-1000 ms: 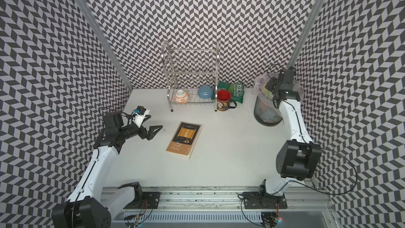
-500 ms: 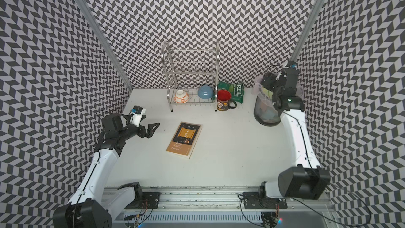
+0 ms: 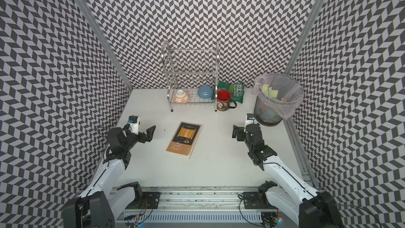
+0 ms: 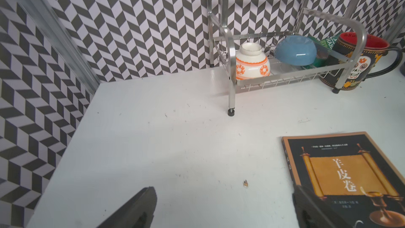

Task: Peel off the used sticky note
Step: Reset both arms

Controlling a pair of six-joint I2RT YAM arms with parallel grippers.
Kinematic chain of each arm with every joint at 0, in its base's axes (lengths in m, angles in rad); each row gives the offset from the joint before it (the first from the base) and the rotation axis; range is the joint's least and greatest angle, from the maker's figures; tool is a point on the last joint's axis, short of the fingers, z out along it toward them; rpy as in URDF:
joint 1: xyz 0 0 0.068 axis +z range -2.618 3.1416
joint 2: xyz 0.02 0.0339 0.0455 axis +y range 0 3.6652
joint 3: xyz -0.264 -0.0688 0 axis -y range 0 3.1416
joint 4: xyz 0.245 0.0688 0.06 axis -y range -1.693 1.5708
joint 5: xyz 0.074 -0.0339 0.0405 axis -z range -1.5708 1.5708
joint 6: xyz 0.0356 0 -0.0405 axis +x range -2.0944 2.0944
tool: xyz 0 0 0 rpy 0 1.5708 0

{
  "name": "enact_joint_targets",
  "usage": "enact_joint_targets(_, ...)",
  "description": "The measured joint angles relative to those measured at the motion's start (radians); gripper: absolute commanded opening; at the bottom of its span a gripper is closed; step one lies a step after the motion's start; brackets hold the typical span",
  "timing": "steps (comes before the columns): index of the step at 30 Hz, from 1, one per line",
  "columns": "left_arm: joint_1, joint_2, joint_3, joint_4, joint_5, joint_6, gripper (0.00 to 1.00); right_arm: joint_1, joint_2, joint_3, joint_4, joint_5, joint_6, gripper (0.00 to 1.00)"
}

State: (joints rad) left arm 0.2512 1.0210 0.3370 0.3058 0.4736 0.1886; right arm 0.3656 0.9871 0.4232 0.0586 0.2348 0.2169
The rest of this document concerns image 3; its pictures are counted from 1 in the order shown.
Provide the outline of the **brown paperback book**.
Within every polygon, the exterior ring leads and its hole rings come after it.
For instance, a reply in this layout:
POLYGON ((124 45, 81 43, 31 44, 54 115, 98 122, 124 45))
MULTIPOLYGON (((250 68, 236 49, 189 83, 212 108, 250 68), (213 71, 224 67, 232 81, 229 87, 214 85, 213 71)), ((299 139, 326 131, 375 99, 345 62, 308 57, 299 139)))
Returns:
POLYGON ((190 159, 201 129, 202 125, 181 122, 166 151, 190 159))

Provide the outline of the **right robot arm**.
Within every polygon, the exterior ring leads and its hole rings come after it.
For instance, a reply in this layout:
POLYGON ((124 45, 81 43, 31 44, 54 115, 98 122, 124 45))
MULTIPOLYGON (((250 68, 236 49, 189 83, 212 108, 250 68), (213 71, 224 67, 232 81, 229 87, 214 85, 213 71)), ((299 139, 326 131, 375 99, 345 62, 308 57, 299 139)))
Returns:
POLYGON ((344 227, 331 194, 318 191, 290 170, 276 151, 265 144, 258 124, 234 125, 232 137, 243 141, 253 164, 274 179, 258 188, 266 204, 281 210, 300 228, 344 227))

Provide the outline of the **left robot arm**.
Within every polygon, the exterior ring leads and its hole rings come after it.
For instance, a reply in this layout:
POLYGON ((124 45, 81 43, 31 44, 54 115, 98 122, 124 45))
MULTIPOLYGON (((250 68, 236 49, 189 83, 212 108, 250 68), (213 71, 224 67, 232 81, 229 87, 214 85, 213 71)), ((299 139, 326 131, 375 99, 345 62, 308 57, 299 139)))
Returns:
POLYGON ((144 200, 138 182, 118 187, 116 194, 110 197, 116 181, 129 165, 131 149, 137 143, 153 139, 156 126, 148 128, 145 133, 139 132, 138 126, 137 122, 130 122, 123 128, 109 130, 102 171, 82 193, 67 201, 62 208, 65 228, 113 228, 128 205, 144 200))

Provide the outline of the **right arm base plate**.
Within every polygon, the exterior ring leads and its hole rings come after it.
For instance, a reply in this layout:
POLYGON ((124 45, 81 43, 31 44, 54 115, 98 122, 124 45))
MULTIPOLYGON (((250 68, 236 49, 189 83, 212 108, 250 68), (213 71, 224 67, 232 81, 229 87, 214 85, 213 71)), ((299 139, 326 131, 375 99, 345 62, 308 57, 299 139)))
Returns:
POLYGON ((241 198, 246 210, 276 210, 276 207, 266 202, 263 197, 259 196, 258 192, 243 192, 241 198))

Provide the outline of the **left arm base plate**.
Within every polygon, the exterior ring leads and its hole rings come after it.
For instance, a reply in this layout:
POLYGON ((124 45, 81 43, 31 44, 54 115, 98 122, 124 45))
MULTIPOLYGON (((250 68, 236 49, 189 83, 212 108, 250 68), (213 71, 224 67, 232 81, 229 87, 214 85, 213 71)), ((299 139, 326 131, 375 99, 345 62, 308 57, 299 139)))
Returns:
POLYGON ((160 192, 145 192, 142 195, 142 199, 135 199, 130 203, 126 209, 127 210, 154 210, 158 209, 160 192))

